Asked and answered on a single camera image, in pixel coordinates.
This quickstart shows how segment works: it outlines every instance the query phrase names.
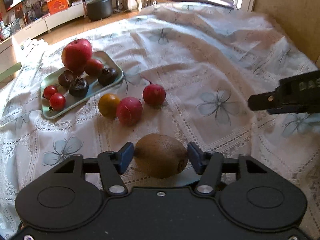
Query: white cabinet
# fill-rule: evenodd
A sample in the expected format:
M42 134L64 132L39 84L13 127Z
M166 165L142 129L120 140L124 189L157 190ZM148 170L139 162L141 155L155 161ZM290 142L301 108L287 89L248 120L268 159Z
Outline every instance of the white cabinet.
M15 33L13 36L18 44L24 42L27 38L34 39L42 33L50 31L50 29L59 26L60 24L66 23L81 16L86 17L84 6L84 3L80 3L46 18L38 19Z
M49 17L45 18L45 22L47 24L48 29L52 29L57 27L60 24L73 20L75 18L84 16L84 4L80 3L74 6L71 6L67 10L58 12L56 14L50 15Z
M30 38L34 38L48 31L48 27L44 19L39 19L31 23L30 25L26 26L25 28L23 28L23 30L26 36Z

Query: ottoman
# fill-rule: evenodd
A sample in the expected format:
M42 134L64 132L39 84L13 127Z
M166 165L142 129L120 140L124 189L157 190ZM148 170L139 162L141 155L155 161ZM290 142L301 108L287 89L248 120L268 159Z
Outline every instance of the ottoman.
M87 14L91 21L98 21L112 15L111 0L95 0L87 3Z

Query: white lace tablecloth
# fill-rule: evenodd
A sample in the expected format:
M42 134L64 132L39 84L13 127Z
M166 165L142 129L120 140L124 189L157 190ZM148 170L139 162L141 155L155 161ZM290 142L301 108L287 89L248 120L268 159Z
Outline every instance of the white lace tablecloth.
M99 113L99 94L57 120L44 119L40 84L62 67L62 49L78 38L123 68L125 81L109 92L143 102L146 78L164 86L162 109L143 103L141 121L124 127ZM52 166L76 152L96 157L159 132L225 157L250 154L272 168L304 191L308 209L301 228L319 237L320 115L268 115L247 107L249 96L273 91L279 79L316 69L266 16L196 3L145 8L135 18L38 48L0 93L0 234L16 232L19 190ZM152 179L134 161L122 176L128 188L173 186L195 179L190 165L182 177ZM98 174L86 179L101 186Z

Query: red apple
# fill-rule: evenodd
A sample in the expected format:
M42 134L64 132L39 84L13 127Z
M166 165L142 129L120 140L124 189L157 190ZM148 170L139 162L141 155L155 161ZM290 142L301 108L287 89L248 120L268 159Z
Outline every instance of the red apple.
M103 69L103 64L100 60L95 58L90 58L87 61L87 64L84 66L84 71L93 77L97 77L100 75L101 70Z
M82 73L87 61L92 57L92 46L86 39L70 42L62 51L61 59L64 66L74 72Z

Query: yellow tomato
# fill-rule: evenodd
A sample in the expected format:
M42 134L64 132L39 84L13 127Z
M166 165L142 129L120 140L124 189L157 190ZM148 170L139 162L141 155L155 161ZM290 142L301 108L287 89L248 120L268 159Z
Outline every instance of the yellow tomato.
M120 103L120 99L114 94L103 95L98 103L98 109L100 114L104 117L111 119L116 118L117 106Z

